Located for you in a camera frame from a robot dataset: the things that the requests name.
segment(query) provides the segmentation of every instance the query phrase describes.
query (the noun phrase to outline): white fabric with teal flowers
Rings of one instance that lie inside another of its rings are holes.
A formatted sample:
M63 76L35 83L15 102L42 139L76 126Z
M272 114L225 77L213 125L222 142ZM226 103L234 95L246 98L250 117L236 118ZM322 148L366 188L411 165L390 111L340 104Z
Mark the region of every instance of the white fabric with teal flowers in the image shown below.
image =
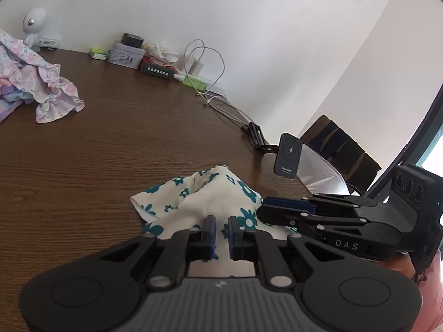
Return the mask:
M286 239L294 229L266 225L256 217L261 196L249 188L226 166L198 171L191 176L178 176L131 197L140 216L146 221L143 233L151 232L168 239L178 230L202 227L206 217L217 220L216 256L210 261L194 261L190 276L229 277L254 276L254 266L248 261L229 258L227 222L237 216L241 229L268 231L274 238Z

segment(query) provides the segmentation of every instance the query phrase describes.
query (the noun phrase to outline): crumpled white plastic bag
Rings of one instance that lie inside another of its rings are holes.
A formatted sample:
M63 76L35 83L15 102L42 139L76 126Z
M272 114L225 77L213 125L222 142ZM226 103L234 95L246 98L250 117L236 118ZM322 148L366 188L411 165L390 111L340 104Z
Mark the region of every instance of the crumpled white plastic bag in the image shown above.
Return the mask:
M164 42L150 42L148 47L149 55L161 62L172 64L179 59L176 52L168 51Z
M297 177L311 193L349 195L342 175L323 157L303 145Z

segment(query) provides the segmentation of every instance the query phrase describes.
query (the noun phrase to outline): white plastic box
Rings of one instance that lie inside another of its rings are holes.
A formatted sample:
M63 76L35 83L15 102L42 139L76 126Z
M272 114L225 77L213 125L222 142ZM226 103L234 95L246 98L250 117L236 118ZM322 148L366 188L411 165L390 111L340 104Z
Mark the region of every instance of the white plastic box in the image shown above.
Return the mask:
M115 41L112 50L109 51L108 61L116 65L138 68L145 52L143 48L126 46Z

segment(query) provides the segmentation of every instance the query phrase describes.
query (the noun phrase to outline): pink sleeve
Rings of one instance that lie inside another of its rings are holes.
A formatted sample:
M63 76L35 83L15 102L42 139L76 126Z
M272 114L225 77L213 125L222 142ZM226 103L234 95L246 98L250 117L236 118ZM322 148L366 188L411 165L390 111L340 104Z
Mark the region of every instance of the pink sleeve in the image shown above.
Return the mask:
M440 250L419 283L423 305L411 332L428 332L443 323L443 285L440 279Z

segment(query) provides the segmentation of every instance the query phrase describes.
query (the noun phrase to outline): cable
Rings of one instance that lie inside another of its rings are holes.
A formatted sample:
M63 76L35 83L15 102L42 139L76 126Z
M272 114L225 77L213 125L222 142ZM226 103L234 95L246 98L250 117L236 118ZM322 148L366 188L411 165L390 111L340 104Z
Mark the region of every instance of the cable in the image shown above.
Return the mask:
M231 105L231 104L226 100L226 98L223 98L223 97L218 96L218 95L209 95L209 93L208 93L209 90L212 88L212 86L214 86L214 85L217 83L217 81L223 76L223 73L225 72L225 61L223 60L223 57L222 57L222 55L220 54L220 52L218 52L215 48L211 48L211 47L207 47L207 46L205 46L205 44L203 43L203 40L202 40L202 39L195 39L195 40L191 41L191 42L185 47L185 52L184 52L184 55L185 55L185 56L186 56L186 52L187 52L187 49L189 48L190 44L194 43L195 41L201 41L203 46L195 47L195 48L190 52L190 54L192 54L192 52L194 52L194 51L195 51L196 49L198 49L198 48L203 48L203 52L202 52L202 54L200 55L200 58L201 58L201 57L203 56L203 53L205 52L206 49L208 49L208 50L212 50L212 51L215 51L215 52L220 56L221 62L223 63L223 71L221 72L220 76L214 81L214 83L213 83L211 86L209 86L209 88L205 89L204 92L200 92L199 90L197 90L197 88L194 86L194 83L193 83L192 80L189 78L189 74L188 74L188 71L186 70L186 66L184 66L184 70L185 70L186 77L188 78L188 81L189 81L189 83L191 84L191 86L192 86L192 87L194 88L194 90L196 91L197 95L199 95L200 97L202 97L202 98L205 100L205 105L209 105L209 106L211 106L214 110L218 111L219 113L221 113L221 114L224 115L225 117L229 118L229 119L230 119L231 121L233 121L233 122L237 122L237 123L240 123L241 125L244 125L244 121L241 121L239 118L237 118L236 116L230 114L228 111L223 110L220 106L217 106L217 105L211 103L211 100L213 100L213 99L218 99L218 100L222 101L222 102L225 103L226 105L228 105L228 106L234 108L234 109L235 109L238 113L240 113L240 114L241 114L246 120L249 120L249 121L253 122L252 118L250 118L247 114L245 114L245 113L244 113L243 111L241 111L240 109L236 108L234 105Z

